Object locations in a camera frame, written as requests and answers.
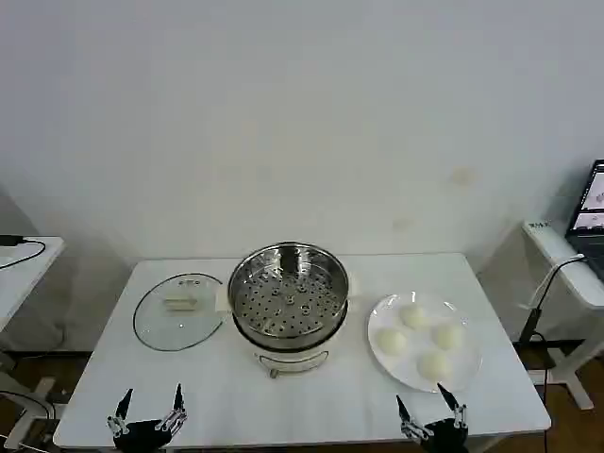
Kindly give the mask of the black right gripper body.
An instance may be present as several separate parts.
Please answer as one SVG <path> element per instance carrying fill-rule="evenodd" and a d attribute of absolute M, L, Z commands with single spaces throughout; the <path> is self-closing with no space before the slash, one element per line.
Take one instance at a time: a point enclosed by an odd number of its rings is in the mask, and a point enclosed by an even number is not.
<path fill-rule="evenodd" d="M 431 435 L 422 441 L 428 453 L 468 453 L 465 443 L 468 438 L 466 423 L 446 418 L 426 425 Z"/>

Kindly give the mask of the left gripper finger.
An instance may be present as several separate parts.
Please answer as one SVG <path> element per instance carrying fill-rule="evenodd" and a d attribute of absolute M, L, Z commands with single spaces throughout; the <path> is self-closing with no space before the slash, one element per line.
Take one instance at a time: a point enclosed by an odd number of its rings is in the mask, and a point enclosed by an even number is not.
<path fill-rule="evenodd" d="M 118 403 L 115 413 L 107 417 L 108 427 L 113 434 L 129 433 L 126 417 L 132 393 L 133 389 L 129 389 L 122 400 Z"/>
<path fill-rule="evenodd" d="M 156 430 L 180 430 L 187 418 L 188 415 L 185 409 L 182 386 L 181 384 L 178 384 L 173 407 L 169 413 L 156 424 Z"/>

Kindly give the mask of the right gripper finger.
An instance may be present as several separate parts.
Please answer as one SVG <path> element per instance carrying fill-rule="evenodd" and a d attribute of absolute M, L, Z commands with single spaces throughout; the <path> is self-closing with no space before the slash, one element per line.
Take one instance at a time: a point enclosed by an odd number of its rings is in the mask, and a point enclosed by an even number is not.
<path fill-rule="evenodd" d="M 453 425 L 455 428 L 466 428 L 466 405 L 460 404 L 457 398 L 449 392 L 440 382 L 437 383 L 437 387 L 445 400 L 446 405 L 450 408 L 450 410 L 454 414 L 454 422 Z"/>
<path fill-rule="evenodd" d="M 422 426 L 417 424 L 410 416 L 405 404 L 399 395 L 396 396 L 398 415 L 401 422 L 401 433 L 413 441 L 424 441 L 428 435 Z"/>

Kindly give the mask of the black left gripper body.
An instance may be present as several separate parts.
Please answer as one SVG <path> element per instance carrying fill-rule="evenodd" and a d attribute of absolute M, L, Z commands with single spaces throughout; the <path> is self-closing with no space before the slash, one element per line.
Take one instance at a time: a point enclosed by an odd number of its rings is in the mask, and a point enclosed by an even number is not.
<path fill-rule="evenodd" d="M 170 430 L 156 428 L 159 422 L 159 419 L 152 419 L 128 423 L 128 433 L 113 438 L 115 447 L 124 453 L 158 452 L 172 440 Z"/>

